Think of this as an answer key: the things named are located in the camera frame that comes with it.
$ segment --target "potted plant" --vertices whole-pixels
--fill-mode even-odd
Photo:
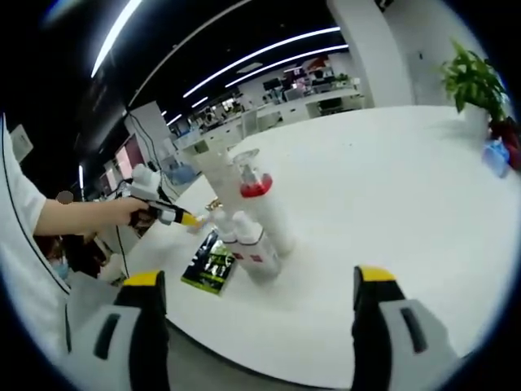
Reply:
[[[467,124],[478,137],[488,137],[490,124],[499,123],[505,114],[502,95],[505,89],[487,59],[465,50],[453,41],[456,57],[441,66],[443,84],[454,99],[458,112],[464,111]]]

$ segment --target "hand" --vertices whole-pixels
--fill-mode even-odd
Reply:
[[[118,226],[126,226],[130,223],[131,214],[138,210],[147,210],[148,204],[136,198],[127,197],[119,198],[107,202],[109,210],[112,214],[114,224]]]

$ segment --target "person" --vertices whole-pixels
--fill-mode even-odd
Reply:
[[[67,285],[37,250],[33,235],[73,235],[125,225],[147,209],[141,200],[61,204],[48,200],[23,175],[0,114],[0,270],[16,313],[44,354],[58,362],[66,352]]]

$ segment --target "ceiling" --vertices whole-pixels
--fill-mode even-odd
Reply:
[[[77,181],[79,159],[73,146],[84,119],[78,108],[91,87],[90,72],[107,31],[128,0],[72,0],[61,17],[49,21],[52,0],[14,3],[0,15],[17,26],[1,24],[4,45],[0,72],[0,108],[10,129],[22,123],[35,146],[23,162],[24,172],[47,196]],[[238,0],[143,0],[106,59],[128,103],[157,64],[200,25]],[[182,95],[207,76],[245,55],[283,39],[334,26],[325,0],[303,7],[296,0],[251,0],[211,24],[172,55],[133,103],[157,100],[175,115],[190,110],[204,96],[215,97],[236,71],[218,77],[188,99]],[[339,33],[295,42],[255,58],[266,64],[306,51],[344,43]],[[112,135],[104,153],[94,154],[87,175],[96,176],[123,136]]]

